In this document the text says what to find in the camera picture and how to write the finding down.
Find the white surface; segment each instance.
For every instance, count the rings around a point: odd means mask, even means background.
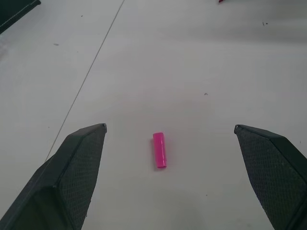
[[[42,2],[0,35],[0,217],[47,157],[121,4]]]
[[[307,20],[304,2],[266,2],[126,0],[52,151],[107,124],[84,230],[273,229],[233,131],[268,129],[307,152]]]

